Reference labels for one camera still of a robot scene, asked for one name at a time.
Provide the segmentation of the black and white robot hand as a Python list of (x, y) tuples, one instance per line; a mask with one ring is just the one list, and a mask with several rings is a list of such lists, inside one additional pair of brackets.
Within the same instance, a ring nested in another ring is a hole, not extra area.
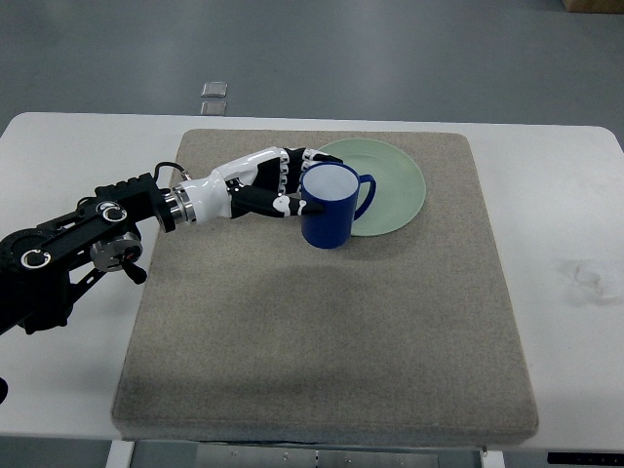
[(186, 219), (199, 224), (248, 213), (278, 218), (317, 215), (322, 206), (299, 197), (301, 179), (313, 166), (339, 161), (316, 149), (272, 146), (221, 165), (204, 178), (186, 180), (174, 194)]

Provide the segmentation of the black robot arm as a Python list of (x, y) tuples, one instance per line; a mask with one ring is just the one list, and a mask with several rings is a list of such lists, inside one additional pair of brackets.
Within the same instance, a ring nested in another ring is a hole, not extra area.
[(147, 278), (138, 224), (154, 218), (164, 232), (185, 220), (157, 172), (96, 188), (62, 216), (7, 235), (1, 242), (1, 331), (26, 334), (64, 327), (74, 304), (104, 275)]

